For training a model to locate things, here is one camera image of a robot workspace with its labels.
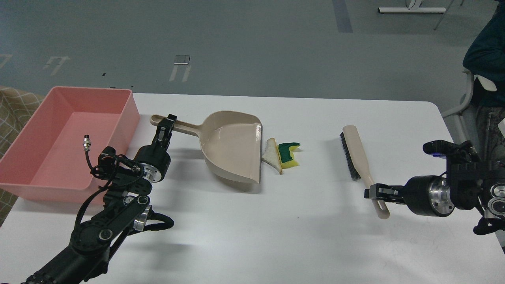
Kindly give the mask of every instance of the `dustpan handle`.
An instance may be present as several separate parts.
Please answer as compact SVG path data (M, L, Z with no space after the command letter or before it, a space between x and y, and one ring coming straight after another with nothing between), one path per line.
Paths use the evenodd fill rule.
M154 114L151 116L149 121L152 125L157 126L158 123L164 118L166 117ZM201 125L194 125L184 121L176 120L174 124L174 131L198 137L201 132L200 127Z

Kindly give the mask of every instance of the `beige dustpan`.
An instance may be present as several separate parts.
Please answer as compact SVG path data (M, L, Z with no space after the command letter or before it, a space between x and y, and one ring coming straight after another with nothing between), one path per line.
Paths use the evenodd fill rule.
M157 125L161 115L151 116ZM200 138L201 151L209 169L225 179L260 183L260 120L250 114L219 111L209 115L201 125L177 120L174 131Z

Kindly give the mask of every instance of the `metal stand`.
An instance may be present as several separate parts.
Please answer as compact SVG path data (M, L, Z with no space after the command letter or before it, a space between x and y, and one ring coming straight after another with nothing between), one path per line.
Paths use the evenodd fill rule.
M379 13L445 13L445 8L420 8L423 0L411 0L405 8L379 7Z
M453 2L454 2L454 0L451 0L451 2L449 3L449 6L447 6L447 10L449 10L449 8L450 8L450 6L452 5ZM440 23L442 22L442 19L443 19L444 16L445 16L445 13L443 13L442 17L440 17L440 20L438 20L438 23L437 23L437 25L435 26L435 28L433 30L437 30L438 25L440 25Z

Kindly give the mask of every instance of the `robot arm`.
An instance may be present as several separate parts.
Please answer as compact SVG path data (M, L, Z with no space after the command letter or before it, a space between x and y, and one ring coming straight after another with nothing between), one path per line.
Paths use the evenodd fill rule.
M415 214L449 216L454 208L482 215L475 234L505 229L505 164L481 161L469 141L460 145L443 140L428 142L423 151L447 160L446 178L415 176L405 185L377 183L365 190L365 198L406 204Z
M114 148L106 147L98 158L98 165L91 167L87 153L91 143L85 136L83 145L91 173L107 183L81 206L69 245L23 284L87 281L107 273L110 259L127 236L174 225L170 217L153 211L148 194L153 182L163 180L170 164L167 148L176 119L174 115L163 119L153 142L141 147L133 160L116 155ZM89 221L81 222L91 200L102 192L106 192L104 209ZM146 225L147 220L161 223Z

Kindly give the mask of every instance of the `dark green jacket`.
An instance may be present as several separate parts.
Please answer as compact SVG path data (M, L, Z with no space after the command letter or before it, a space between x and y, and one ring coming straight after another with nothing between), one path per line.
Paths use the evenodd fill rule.
M496 14L482 29L468 49L463 66L496 85L496 92L474 92L472 101L486 107L505 107L505 4L500 2Z

